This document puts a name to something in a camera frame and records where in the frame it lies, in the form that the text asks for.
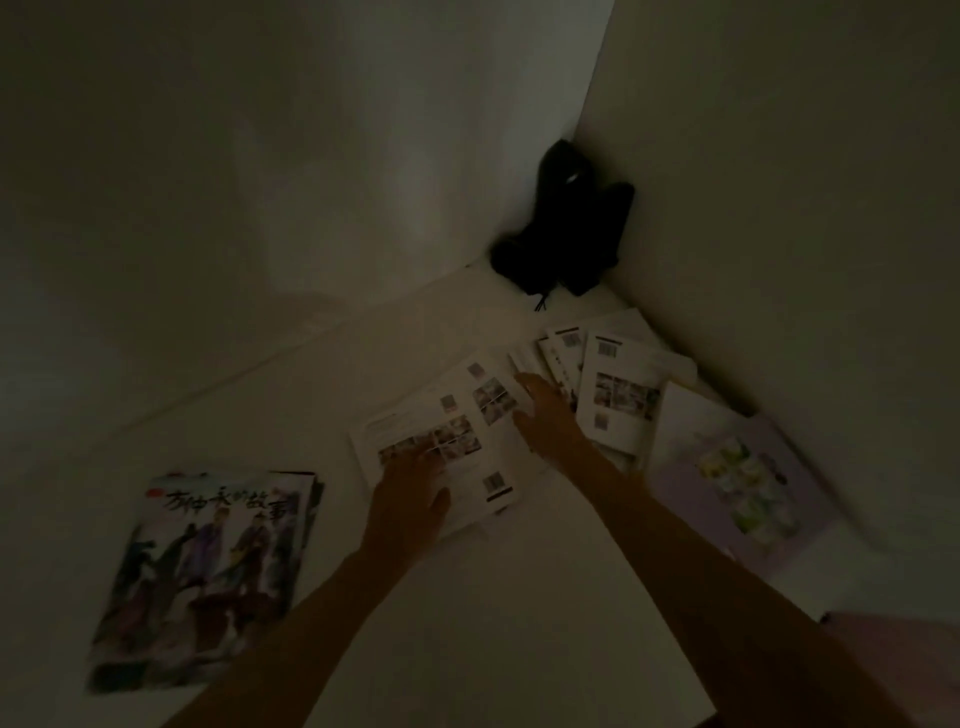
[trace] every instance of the book page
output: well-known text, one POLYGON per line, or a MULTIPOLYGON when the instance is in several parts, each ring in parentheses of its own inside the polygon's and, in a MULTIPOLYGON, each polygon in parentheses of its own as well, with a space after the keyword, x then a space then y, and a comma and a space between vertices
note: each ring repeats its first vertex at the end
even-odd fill
POLYGON ((644 453, 660 392, 668 379, 688 387, 696 385, 696 363, 648 344, 592 331, 577 424, 601 445, 632 455, 644 453))
POLYGON ((626 336, 628 339, 643 342, 658 349, 664 348, 658 336, 635 308, 548 328, 547 336, 565 372, 575 400, 580 396, 580 377, 584 370, 587 338, 594 329, 626 336))
POLYGON ((530 407, 522 387, 488 355, 477 354, 350 436, 371 488, 391 458, 421 444, 444 459, 435 486, 450 490, 446 535, 518 497, 522 477, 535 463, 511 416, 522 402, 530 407))
POLYGON ((649 438, 650 449, 642 467, 652 473, 746 421, 746 417, 729 407, 668 381, 654 416, 654 435, 649 438))

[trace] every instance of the hand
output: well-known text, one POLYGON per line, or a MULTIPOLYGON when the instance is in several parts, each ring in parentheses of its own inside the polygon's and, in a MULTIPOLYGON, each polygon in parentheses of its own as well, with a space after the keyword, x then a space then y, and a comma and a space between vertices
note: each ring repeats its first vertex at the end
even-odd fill
POLYGON ((534 401, 534 416, 517 410, 514 423, 527 445, 540 457, 570 474, 571 468, 593 445, 577 425, 564 397, 542 376, 518 374, 516 381, 534 401))
POLYGON ((383 479, 373 490, 367 529, 360 552, 372 565, 399 579, 437 540, 450 491, 433 497, 431 485, 444 469, 429 445, 404 453, 387 463, 383 479))

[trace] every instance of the barcode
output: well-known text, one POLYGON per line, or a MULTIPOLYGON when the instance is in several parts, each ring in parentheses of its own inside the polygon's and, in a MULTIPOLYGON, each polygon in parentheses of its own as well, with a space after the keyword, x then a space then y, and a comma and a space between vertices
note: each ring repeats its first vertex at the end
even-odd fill
POLYGON ((484 487, 487 489, 487 495, 491 496, 494 493, 499 493, 504 488, 507 487, 507 484, 503 482, 503 475, 500 473, 494 473, 490 477, 485 477, 483 479, 484 487))

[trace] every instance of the book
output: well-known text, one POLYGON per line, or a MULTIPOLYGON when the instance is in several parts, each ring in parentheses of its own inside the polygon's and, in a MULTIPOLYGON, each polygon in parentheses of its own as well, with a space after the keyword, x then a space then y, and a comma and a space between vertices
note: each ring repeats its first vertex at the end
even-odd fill
POLYGON ((562 373, 563 385, 569 390, 571 401, 574 404, 580 396, 580 377, 584 370, 587 339, 594 329, 618 336, 626 336, 659 349, 663 348, 658 336, 635 308, 627 308, 603 316, 583 319, 572 324, 548 328, 546 334, 549 339, 549 347, 553 352, 554 362, 562 373))
POLYGON ((371 489, 386 464, 410 449, 429 444, 444 459, 435 487, 450 490, 445 536, 514 502, 521 485, 542 473, 542 461, 513 424, 520 406, 532 407, 525 390, 478 352, 353 428, 350 439, 371 489))
POLYGON ((746 422, 719 402, 668 381, 654 415, 654 435, 650 448, 636 467, 651 473, 664 465, 681 460, 704 443, 746 422))
POLYGON ((90 648, 90 692, 207 683, 293 602, 324 485, 313 473, 155 478, 90 648))
POLYGON ((697 383, 693 359, 605 331, 592 331, 581 377, 577 424, 594 442, 639 455, 653 430, 667 380, 697 383))
POLYGON ((838 517, 814 475, 762 416, 647 476, 701 536, 767 577, 838 517))

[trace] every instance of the white wall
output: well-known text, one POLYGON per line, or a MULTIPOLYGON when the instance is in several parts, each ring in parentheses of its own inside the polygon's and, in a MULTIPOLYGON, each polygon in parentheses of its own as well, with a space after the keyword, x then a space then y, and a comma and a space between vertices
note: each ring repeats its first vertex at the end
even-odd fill
POLYGON ((577 132, 640 190, 614 286, 901 546, 960 549, 958 32, 619 0, 577 132))
POLYGON ((0 477, 478 257, 611 4, 6 5, 0 477))

